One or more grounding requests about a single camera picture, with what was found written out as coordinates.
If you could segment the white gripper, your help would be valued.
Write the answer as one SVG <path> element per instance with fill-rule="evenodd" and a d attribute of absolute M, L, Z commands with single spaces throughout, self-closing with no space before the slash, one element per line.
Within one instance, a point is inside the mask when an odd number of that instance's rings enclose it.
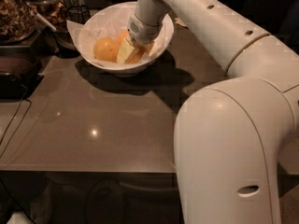
<path fill-rule="evenodd" d="M 158 37 L 162 27 L 161 23 L 154 26 L 147 25 L 141 22 L 135 15 L 132 15 L 127 26 L 129 36 L 121 42 L 117 63 L 127 63 L 129 58 L 137 52 L 137 44 L 147 44 L 147 55 L 149 57 L 155 56 L 154 40 Z"/>

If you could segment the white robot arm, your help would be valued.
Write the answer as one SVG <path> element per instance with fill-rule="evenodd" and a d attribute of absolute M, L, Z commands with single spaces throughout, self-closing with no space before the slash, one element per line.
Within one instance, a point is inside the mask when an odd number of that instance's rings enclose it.
<path fill-rule="evenodd" d="M 185 224 L 281 224 L 278 153 L 298 134 L 297 54 L 217 0 L 137 0 L 123 60 L 157 37 L 169 10 L 228 76 L 191 95 L 177 115 Z"/>

